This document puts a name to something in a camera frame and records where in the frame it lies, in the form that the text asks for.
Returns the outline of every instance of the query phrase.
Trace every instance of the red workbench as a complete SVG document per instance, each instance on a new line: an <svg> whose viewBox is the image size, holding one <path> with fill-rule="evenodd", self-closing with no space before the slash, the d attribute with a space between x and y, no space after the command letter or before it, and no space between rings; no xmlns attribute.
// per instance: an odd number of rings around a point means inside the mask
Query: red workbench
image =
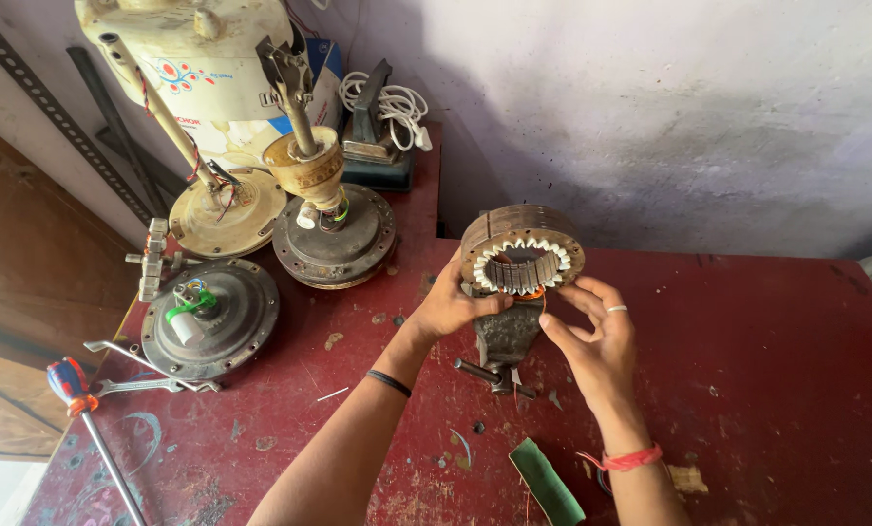
<svg viewBox="0 0 872 526"><path fill-rule="evenodd" d="M430 290L458 245L435 239L439 127L430 134L436 148L418 153L413 192L385 195L399 228L386 271L347 290L316 290L291 279L266 247L250 259L278 282L280 320L224 391L101 400L95 423L148 524L244 524L348 392L316 399L353 388ZM587 249L584 273L624 294L651 433L668 464L698 469L707 488L681 493L695 524L872 524L872 286L856 263ZM548 308L582 323L556 298ZM145 310L132 305L125 346L138 341ZM452 369L456 357L477 361L474 341L463 329L433 348L368 521L524 524L526 489L507 455L531 437L586 524L617 523L575 455L598 455L602 441L559 350L538 338L519 371L539 395L515 404ZM142 371L111 353L96 378ZM531 508L531 523L544 523L536 502ZM82 422L69 426L22 523L129 523Z"/></svg>

